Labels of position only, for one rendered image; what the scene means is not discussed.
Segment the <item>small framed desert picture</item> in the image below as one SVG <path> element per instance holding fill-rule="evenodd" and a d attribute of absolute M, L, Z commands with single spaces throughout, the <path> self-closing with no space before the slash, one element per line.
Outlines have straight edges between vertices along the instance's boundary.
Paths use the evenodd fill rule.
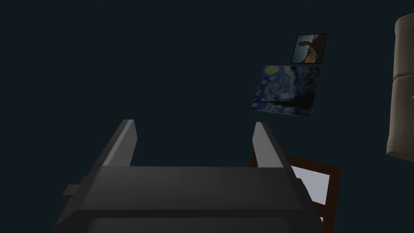
<path fill-rule="evenodd" d="M 299 34 L 294 45 L 291 63 L 321 65 L 327 36 L 327 33 Z"/>

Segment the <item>brown framed window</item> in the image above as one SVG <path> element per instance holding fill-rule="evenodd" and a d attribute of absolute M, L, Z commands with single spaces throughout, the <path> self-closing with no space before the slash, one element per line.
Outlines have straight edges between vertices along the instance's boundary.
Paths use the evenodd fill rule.
<path fill-rule="evenodd" d="M 303 219 L 288 220 L 292 233 L 334 233 L 341 168 L 299 157 L 286 159 L 299 203 L 307 211 Z"/>

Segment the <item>blue starry night painting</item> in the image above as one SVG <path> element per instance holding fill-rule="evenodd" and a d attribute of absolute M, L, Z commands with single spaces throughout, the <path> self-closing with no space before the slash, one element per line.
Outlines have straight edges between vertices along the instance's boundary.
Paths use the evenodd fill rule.
<path fill-rule="evenodd" d="M 320 66 L 264 66 L 251 109 L 310 118 Z"/>

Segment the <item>beige upholstered sofa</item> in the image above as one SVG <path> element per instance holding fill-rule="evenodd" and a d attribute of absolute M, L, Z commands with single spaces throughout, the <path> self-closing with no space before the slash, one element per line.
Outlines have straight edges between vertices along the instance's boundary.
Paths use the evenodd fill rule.
<path fill-rule="evenodd" d="M 395 23 L 391 112 L 386 154 L 414 162 L 414 13 Z"/>

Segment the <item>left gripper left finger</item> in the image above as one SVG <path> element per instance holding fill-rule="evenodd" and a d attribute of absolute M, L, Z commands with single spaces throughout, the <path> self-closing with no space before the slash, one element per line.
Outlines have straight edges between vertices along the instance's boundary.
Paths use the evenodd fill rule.
<path fill-rule="evenodd" d="M 136 143 L 135 122 L 133 119 L 124 119 L 111 136 L 94 166 L 130 166 Z"/>

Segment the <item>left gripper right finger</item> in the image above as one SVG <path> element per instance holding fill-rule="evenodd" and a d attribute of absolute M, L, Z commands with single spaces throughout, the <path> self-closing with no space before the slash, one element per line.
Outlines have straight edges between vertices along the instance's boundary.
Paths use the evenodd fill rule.
<path fill-rule="evenodd" d="M 260 122 L 255 125 L 252 143 L 258 167 L 283 167 L 268 133 Z"/>

